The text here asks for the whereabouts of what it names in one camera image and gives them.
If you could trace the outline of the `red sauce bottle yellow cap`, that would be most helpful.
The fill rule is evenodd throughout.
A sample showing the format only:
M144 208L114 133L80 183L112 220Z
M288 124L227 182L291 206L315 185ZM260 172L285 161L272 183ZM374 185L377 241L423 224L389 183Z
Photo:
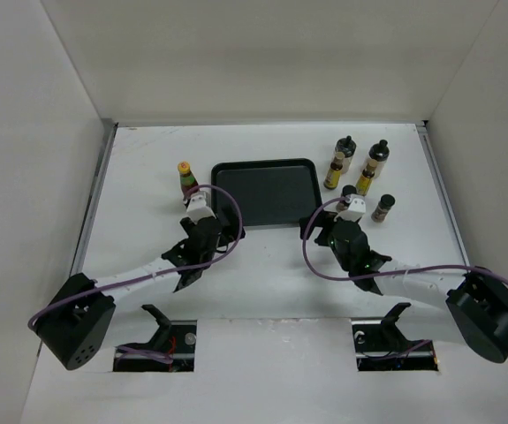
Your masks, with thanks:
M183 203L187 206L190 200L188 192L198 185L198 181L191 170L190 164L186 161L178 164L178 174L179 185L183 194Z

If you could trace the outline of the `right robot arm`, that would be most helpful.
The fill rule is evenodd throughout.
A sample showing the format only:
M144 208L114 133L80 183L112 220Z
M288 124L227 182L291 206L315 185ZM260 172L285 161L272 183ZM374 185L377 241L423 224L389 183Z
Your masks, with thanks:
M315 243L328 247L344 280L363 292L419 302L440 310L447 322L441 339L468 346L494 363L508 358L508 280L488 269L462 265L412 267L373 250L359 223L318 208L299 221L301 242L314 228Z

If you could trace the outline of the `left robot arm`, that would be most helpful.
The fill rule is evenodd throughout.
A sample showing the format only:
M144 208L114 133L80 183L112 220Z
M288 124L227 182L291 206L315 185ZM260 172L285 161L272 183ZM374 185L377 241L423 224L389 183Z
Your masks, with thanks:
M244 238L238 207L221 216L208 212L180 222L186 238L148 265L118 276L92 279L80 272L70 276L50 303L35 313L27 327L67 370L89 362L104 345L117 311L139 308L154 321L139 331L140 342L118 340L117 361L143 358L171 367L178 361L178 340L171 320L152 302L155 293L176 293L196 283L213 264L225 258Z

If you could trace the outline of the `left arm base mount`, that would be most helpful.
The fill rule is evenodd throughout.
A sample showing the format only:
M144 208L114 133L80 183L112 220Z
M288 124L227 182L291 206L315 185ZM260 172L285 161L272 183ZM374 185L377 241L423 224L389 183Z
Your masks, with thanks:
M155 320L155 333L145 343L116 348L113 372L186 373L194 371L197 321L172 321L157 307L141 307Z

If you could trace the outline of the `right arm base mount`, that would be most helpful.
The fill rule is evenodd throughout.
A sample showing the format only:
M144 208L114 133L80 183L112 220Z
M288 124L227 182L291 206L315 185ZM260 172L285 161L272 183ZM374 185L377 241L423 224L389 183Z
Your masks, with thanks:
M356 366L360 372L438 371L433 342L408 340L396 327L409 302L385 316L352 320Z

